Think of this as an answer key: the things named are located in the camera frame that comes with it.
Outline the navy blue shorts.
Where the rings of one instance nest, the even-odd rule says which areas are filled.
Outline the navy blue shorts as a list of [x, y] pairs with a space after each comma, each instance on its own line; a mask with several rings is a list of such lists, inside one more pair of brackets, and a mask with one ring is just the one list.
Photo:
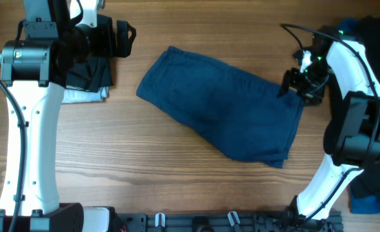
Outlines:
[[174, 46], [137, 88], [138, 97], [192, 128], [232, 160], [282, 168], [303, 101], [290, 90], [222, 61]]

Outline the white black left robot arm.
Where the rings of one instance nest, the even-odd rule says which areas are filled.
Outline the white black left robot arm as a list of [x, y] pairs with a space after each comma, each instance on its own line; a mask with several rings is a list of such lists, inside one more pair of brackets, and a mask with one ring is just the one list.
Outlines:
[[112, 207], [59, 200], [57, 122], [66, 75], [87, 57], [128, 57], [136, 30], [99, 15], [103, 1], [25, 1], [17, 36], [0, 53], [8, 105], [0, 231], [126, 231]]

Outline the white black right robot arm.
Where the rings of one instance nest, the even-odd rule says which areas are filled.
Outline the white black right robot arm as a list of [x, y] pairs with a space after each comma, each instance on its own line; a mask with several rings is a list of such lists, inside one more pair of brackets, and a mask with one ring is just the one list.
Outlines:
[[380, 83], [359, 36], [334, 27], [312, 33], [312, 45], [299, 47], [299, 68], [285, 72], [278, 96], [294, 88], [305, 104], [316, 105], [332, 83], [338, 94], [326, 127], [325, 155], [309, 185], [294, 197], [281, 219], [285, 231], [318, 231], [327, 226], [334, 202], [357, 176], [380, 163]]

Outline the folded dark green trousers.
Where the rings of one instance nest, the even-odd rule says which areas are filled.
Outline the folded dark green trousers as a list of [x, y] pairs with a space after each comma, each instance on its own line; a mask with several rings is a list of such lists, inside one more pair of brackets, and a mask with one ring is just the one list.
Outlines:
[[101, 87], [113, 85], [110, 60], [88, 57], [84, 63], [75, 63], [66, 75], [66, 87], [97, 93]]

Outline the folded light grey garment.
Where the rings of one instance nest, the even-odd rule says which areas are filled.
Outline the folded light grey garment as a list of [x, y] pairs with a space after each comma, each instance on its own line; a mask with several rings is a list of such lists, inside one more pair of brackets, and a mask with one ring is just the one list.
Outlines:
[[83, 91], [80, 89], [66, 89], [64, 91], [63, 104], [103, 102], [109, 94], [109, 87], [98, 87], [97, 92]]

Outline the blue garment under pile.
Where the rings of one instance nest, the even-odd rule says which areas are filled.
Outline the blue garment under pile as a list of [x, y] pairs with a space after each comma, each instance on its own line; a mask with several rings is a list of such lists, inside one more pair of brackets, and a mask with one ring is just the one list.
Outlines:
[[[380, 82], [380, 17], [345, 19], [339, 23], [339, 29], [361, 36], [370, 67]], [[351, 182], [350, 207], [353, 214], [380, 213], [380, 162]]]

